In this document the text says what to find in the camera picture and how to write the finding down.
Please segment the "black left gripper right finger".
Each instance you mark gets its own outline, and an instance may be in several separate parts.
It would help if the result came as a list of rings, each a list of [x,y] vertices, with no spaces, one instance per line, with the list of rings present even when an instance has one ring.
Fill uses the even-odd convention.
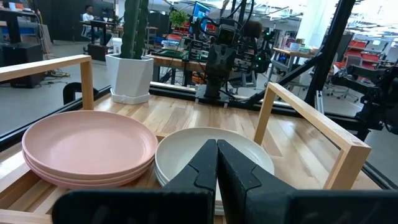
[[[218,144],[218,184],[228,223],[397,224],[395,190],[299,190]]]

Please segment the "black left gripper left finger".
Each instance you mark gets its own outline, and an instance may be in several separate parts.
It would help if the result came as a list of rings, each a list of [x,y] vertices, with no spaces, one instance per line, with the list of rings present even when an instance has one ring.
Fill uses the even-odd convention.
[[[52,210],[53,223],[213,223],[218,145],[209,139],[161,189],[73,190]]]

